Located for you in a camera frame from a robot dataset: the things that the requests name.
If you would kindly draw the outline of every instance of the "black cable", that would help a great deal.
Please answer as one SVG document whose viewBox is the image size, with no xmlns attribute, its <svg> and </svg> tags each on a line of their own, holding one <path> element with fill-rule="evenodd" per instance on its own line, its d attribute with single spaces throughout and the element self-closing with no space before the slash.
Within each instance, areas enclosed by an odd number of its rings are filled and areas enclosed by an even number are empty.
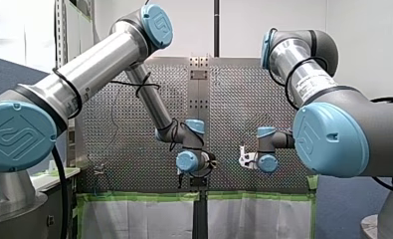
<svg viewBox="0 0 393 239">
<path fill-rule="evenodd" d="M 194 174 L 191 173 L 191 172 L 189 172 L 189 175 L 192 176 L 192 177 L 194 177 L 194 178 L 205 178 L 205 177 L 207 177 L 209 174 L 211 174 L 212 169 L 213 169 L 212 166 L 210 166 L 210 167 L 208 168 L 208 172 L 206 172 L 206 173 L 203 174 L 202 176 L 196 176 L 196 175 L 194 175 Z"/>
<path fill-rule="evenodd" d="M 183 186 L 183 177 L 184 177 L 184 173 L 178 174 L 178 189 L 181 189 Z"/>
<path fill-rule="evenodd" d="M 75 85 L 73 85 L 72 82 L 70 82 L 69 80 L 67 80 L 67 78 L 57 70 L 57 68 L 53 68 L 53 72 L 54 72 L 54 74 L 56 74 L 61 80 L 63 80 L 63 81 L 72 89 L 72 91 L 73 91 L 73 92 L 75 93 L 75 95 L 76 95 L 76 101 L 78 102 L 78 109 L 76 110 L 76 112 L 75 112 L 72 116 L 69 117 L 69 119 L 73 119 L 73 118 L 75 118 L 76 116 L 78 116 L 78 115 L 81 113 L 82 108 L 84 107 L 84 103 L 82 102 L 81 94 L 79 93 L 79 91 L 78 91 L 78 89 L 75 87 Z"/>
<path fill-rule="evenodd" d="M 287 78 L 286 78 L 286 84 L 285 84 L 285 86 L 284 86 L 284 91 L 285 91 L 285 94 L 286 94 L 287 102 L 289 102 L 290 106 L 292 106 L 296 111 L 298 111 L 298 107 L 297 107 L 297 106 L 295 105 L 295 103 L 290 99 L 289 85 L 290 85 L 290 82 L 291 82 L 291 80 L 292 80 L 292 76 L 293 76 L 293 74 L 295 73 L 295 71 L 296 71 L 299 67 L 301 67 L 302 65 L 308 63 L 308 61 L 310 61 L 310 60 L 322 61 L 322 62 L 324 63 L 324 65 L 325 65 L 325 70 L 327 71 L 327 69 L 328 69 L 328 62 L 327 62 L 327 60 L 326 60 L 325 58 L 322 58 L 322 57 L 308 57 L 308 58 L 306 58 L 306 59 L 304 59 L 304 60 L 298 62 L 297 64 L 295 64 L 295 65 L 292 67 L 292 69 L 291 69 L 290 72 L 289 72 L 289 75 L 288 75 Z"/>
<path fill-rule="evenodd" d="M 378 177 L 372 177 L 373 180 L 375 180 L 379 185 L 385 187 L 388 190 L 393 191 L 393 186 L 388 185 L 387 183 L 383 182 L 381 179 L 379 179 Z"/>
<path fill-rule="evenodd" d="M 171 143 L 169 146 L 169 151 L 172 151 L 175 145 L 177 145 L 175 138 L 177 137 L 177 133 L 178 133 L 178 120 L 176 118 L 173 118 L 172 123 L 175 123 L 175 126 L 174 129 L 171 131 Z"/>
<path fill-rule="evenodd" d="M 53 157 L 54 157 L 54 161 L 56 162 L 57 169 L 59 171 L 60 185 L 62 188 L 62 217 L 63 218 L 62 218 L 62 232 L 60 238 L 66 239 L 68 223 L 69 223 L 69 195 L 67 191 L 67 180 L 64 172 L 63 162 L 55 146 L 53 148 Z"/>
<path fill-rule="evenodd" d="M 273 73 L 272 70 L 271 70 L 271 61 L 269 61 L 269 57 L 270 57 L 271 52 L 272 52 L 272 47 L 271 47 L 271 45 L 272 45 L 272 41 L 273 41 L 273 34 L 274 34 L 275 32 L 278 32 L 278 29 L 277 29 L 277 28 L 271 28 L 270 32 L 268 33 L 268 44 L 269 44 L 269 49 L 268 49 L 268 52 L 267 52 L 266 61 L 268 61 L 267 67 L 268 67 L 268 73 L 270 74 L 271 79 L 272 79 L 275 83 L 277 83 L 277 85 L 283 87 L 285 84 L 282 83 L 282 82 L 280 82 L 280 81 L 278 81 L 278 80 L 275 78 L 274 73 Z"/>
<path fill-rule="evenodd" d="M 146 74 L 146 76 L 144 77 L 144 79 L 142 81 L 142 84 L 126 83 L 126 82 L 120 82 L 120 81 L 111 81 L 111 83 L 125 85 L 125 86 L 138 87 L 135 95 L 139 99 L 139 92 L 143 87 L 156 87 L 157 90 L 161 89 L 161 86 L 159 86 L 158 84 L 153 84 L 153 83 L 147 84 L 146 83 L 147 80 L 149 80 L 150 74 L 151 74 L 150 72 L 148 72 Z"/>
</svg>

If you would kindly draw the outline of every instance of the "black pole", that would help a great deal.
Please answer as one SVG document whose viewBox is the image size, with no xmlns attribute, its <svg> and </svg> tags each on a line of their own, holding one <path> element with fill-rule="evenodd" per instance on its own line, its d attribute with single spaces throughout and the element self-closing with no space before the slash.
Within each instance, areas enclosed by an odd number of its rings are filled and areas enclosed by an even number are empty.
<svg viewBox="0 0 393 239">
<path fill-rule="evenodd" d="M 214 57 L 220 57 L 220 0 L 214 0 Z"/>
</svg>

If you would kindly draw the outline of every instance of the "black cable ring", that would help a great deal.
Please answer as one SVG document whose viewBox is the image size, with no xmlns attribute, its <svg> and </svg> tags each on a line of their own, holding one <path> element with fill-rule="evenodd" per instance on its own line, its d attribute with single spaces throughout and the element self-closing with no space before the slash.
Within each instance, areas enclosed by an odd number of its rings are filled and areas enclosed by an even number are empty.
<svg viewBox="0 0 393 239">
<path fill-rule="evenodd" d="M 325 58 L 322 58 L 322 57 L 308 57 L 308 58 L 306 58 L 306 59 L 304 59 L 304 60 L 302 60 L 302 61 L 300 61 L 300 62 L 297 62 L 297 63 L 292 67 L 292 69 L 291 69 L 290 72 L 289 72 L 289 75 L 288 75 L 287 78 L 286 78 L 286 85 L 285 85 L 285 87 L 284 87 L 284 91 L 285 91 L 285 94 L 286 94 L 287 101 L 289 102 L 289 104 L 290 104 L 296 111 L 298 111 L 298 107 L 297 107 L 297 106 L 295 105 L 295 103 L 290 99 L 289 85 L 290 85 L 292 76 L 293 76 L 293 74 L 295 73 L 295 71 L 296 71 L 299 67 L 301 67 L 302 65 L 306 64 L 306 63 L 307 63 L 308 61 L 310 61 L 310 60 L 322 61 L 322 62 L 324 63 L 324 65 L 325 65 L 325 69 L 324 69 L 324 70 L 327 72 L 327 69 L 328 69 L 328 62 L 327 62 L 327 60 L 326 60 Z"/>
<path fill-rule="evenodd" d="M 78 91 L 78 89 L 75 87 L 75 85 L 73 85 L 72 82 L 70 82 L 69 80 L 67 80 L 67 78 L 66 78 L 63 74 L 61 74 L 61 73 L 59 72 L 59 70 L 57 70 L 57 68 L 53 68 L 53 72 L 54 72 L 54 74 L 56 74 L 61 80 L 63 80 L 63 81 L 72 89 L 72 91 L 73 91 L 73 92 L 75 93 L 75 95 L 76 95 L 76 101 L 77 101 L 77 103 L 78 103 L 78 109 L 75 111 L 75 113 L 74 113 L 72 116 L 69 117 L 69 119 L 73 119 L 73 118 L 75 118 L 76 116 L 78 116 L 78 115 L 81 113 L 82 108 L 84 107 L 84 103 L 82 102 L 81 94 L 79 93 L 79 91 Z"/>
<path fill-rule="evenodd" d="M 161 89 L 161 86 L 159 86 L 158 84 L 153 84 L 153 83 L 147 84 L 147 83 L 146 83 L 147 80 L 149 80 L 150 74 L 151 74 L 150 72 L 148 72 L 148 73 L 146 74 L 146 76 L 144 77 L 144 79 L 143 79 L 143 81 L 142 81 L 142 84 L 126 83 L 126 82 L 120 82 L 120 81 L 111 81 L 111 83 L 120 84 L 120 85 L 125 85 L 125 86 L 131 86 L 131 87 L 138 87 L 137 90 L 136 90 L 136 92 L 135 92 L 135 95 L 136 95 L 136 97 L 137 97 L 138 99 L 140 99 L 140 97 L 139 97 L 139 91 L 140 91 L 143 87 L 156 87 L 157 90 Z"/>
</svg>

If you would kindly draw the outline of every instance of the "metal stand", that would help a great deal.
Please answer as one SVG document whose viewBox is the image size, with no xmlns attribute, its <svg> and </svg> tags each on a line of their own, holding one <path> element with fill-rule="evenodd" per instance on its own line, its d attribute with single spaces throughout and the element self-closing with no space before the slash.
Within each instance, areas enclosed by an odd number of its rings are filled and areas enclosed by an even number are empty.
<svg viewBox="0 0 393 239">
<path fill-rule="evenodd" d="M 193 239 L 208 239 L 208 178 L 190 178 L 192 191 L 199 192 L 199 200 L 193 204 Z"/>
</svg>

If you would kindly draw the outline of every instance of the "gray panel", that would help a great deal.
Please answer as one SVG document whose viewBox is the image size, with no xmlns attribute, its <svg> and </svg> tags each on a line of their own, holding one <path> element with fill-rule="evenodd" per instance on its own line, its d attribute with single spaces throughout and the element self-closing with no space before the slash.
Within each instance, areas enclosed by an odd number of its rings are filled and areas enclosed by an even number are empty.
<svg viewBox="0 0 393 239">
<path fill-rule="evenodd" d="M 187 116 L 188 59 L 149 61 L 148 69 L 171 116 Z M 128 82 L 125 74 L 117 81 Z M 132 87 L 110 84 L 84 107 L 84 141 L 94 165 L 106 167 L 95 176 L 90 168 L 78 181 L 81 191 L 176 191 L 175 157 L 179 145 L 169 152 L 169 143 L 155 140 L 155 127 Z"/>
<path fill-rule="evenodd" d="M 239 145 L 257 150 L 257 128 L 287 129 L 295 115 L 284 95 L 258 59 L 212 59 L 210 149 L 219 160 L 211 176 L 211 190 L 307 192 L 308 170 L 293 149 L 277 150 L 279 169 L 272 175 L 243 168 Z"/>
<path fill-rule="evenodd" d="M 195 69 L 189 60 L 155 58 L 147 65 L 153 81 L 161 85 L 159 91 L 173 117 L 184 121 L 197 116 L 206 121 L 209 133 L 205 144 L 220 162 L 211 175 L 210 190 L 307 192 L 308 171 L 294 150 L 277 151 L 280 167 L 272 175 L 242 168 L 238 163 L 241 141 L 247 150 L 257 150 L 258 126 L 287 129 L 294 118 L 284 90 L 258 67 L 259 60 L 209 59 L 207 80 L 189 80 L 191 69 Z M 117 80 L 127 81 L 125 74 Z M 154 126 L 132 87 L 106 86 L 85 105 L 82 117 L 78 122 L 89 159 L 94 165 L 105 164 L 106 174 L 85 170 L 78 181 L 80 191 L 178 190 L 175 157 L 180 146 L 169 152 L 168 144 L 154 139 Z M 186 180 L 183 190 L 188 190 Z"/>
</svg>

